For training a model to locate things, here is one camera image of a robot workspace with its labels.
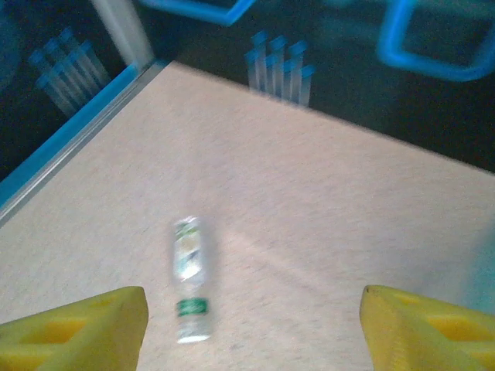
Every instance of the blue handle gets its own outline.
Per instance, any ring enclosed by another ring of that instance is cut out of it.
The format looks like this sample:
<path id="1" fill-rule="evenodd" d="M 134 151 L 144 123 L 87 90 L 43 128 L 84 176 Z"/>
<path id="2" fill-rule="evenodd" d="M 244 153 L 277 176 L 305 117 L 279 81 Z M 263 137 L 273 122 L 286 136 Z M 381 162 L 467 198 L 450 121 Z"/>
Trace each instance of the blue handle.
<path id="1" fill-rule="evenodd" d="M 256 0 L 238 0 L 232 8 L 224 8 L 194 2 L 191 0 L 139 0 L 150 8 L 171 12 L 201 21 L 217 23 L 223 26 L 234 24 Z"/>
<path id="2" fill-rule="evenodd" d="M 378 40 L 378 59 L 403 70 L 455 82 L 478 80 L 495 67 L 495 23 L 479 47 L 473 64 L 468 67 L 444 63 L 402 50 L 408 23 L 415 9 L 415 0 L 394 0 L 387 9 Z"/>

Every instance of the water bottle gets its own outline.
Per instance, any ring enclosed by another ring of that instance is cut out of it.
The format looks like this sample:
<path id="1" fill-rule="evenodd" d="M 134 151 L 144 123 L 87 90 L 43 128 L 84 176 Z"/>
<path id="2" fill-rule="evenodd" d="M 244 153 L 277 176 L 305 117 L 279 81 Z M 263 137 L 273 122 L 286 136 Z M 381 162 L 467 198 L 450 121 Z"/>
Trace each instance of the water bottle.
<path id="1" fill-rule="evenodd" d="M 174 225 L 173 276 L 180 296 L 178 343 L 210 337 L 207 291 L 207 244 L 200 220 L 189 216 Z"/>

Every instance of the blue trim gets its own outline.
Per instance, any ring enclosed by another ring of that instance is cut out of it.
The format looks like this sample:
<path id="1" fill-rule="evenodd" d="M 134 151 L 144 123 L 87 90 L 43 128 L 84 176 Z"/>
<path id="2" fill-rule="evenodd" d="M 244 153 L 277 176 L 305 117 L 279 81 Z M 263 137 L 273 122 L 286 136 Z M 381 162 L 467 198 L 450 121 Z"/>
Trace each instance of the blue trim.
<path id="1" fill-rule="evenodd" d="M 238 0 L 232 8 L 191 0 L 139 0 L 150 8 L 199 19 L 222 26 L 232 26 L 256 0 Z"/>
<path id="2" fill-rule="evenodd" d="M 18 168 L 0 182 L 0 207 L 15 195 L 48 161 L 69 143 L 136 77 L 138 70 L 130 65 L 72 118 L 36 149 Z"/>
<path id="3" fill-rule="evenodd" d="M 495 67 L 495 24 L 468 67 L 443 63 L 402 50 L 402 43 L 416 0 L 394 0 L 387 10 L 378 40 L 378 58 L 385 64 L 455 82 L 478 80 Z"/>

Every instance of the test tube rack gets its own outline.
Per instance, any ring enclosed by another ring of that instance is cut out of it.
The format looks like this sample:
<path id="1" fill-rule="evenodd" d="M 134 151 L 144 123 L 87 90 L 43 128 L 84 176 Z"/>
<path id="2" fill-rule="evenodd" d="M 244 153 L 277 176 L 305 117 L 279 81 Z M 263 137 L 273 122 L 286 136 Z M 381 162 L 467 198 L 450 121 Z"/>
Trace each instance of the test tube rack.
<path id="1" fill-rule="evenodd" d="M 265 31 L 258 32 L 251 40 L 254 48 L 245 55 L 250 89 L 307 107 L 315 68 L 304 66 L 306 42 L 299 41 L 286 48 L 284 36 L 268 41 Z"/>
<path id="2" fill-rule="evenodd" d="M 29 64 L 40 73 L 36 87 L 67 117 L 78 112 L 110 82 L 91 43 L 86 40 L 79 44 L 70 28 L 35 50 Z"/>

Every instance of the white pole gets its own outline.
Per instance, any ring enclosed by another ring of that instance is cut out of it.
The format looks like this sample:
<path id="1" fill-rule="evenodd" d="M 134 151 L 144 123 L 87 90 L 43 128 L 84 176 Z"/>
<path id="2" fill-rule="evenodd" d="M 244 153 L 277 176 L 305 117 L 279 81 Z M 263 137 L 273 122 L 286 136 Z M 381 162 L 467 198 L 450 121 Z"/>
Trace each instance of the white pole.
<path id="1" fill-rule="evenodd" d="M 152 47 L 131 0 L 91 0 L 127 65 L 139 70 L 154 60 Z"/>

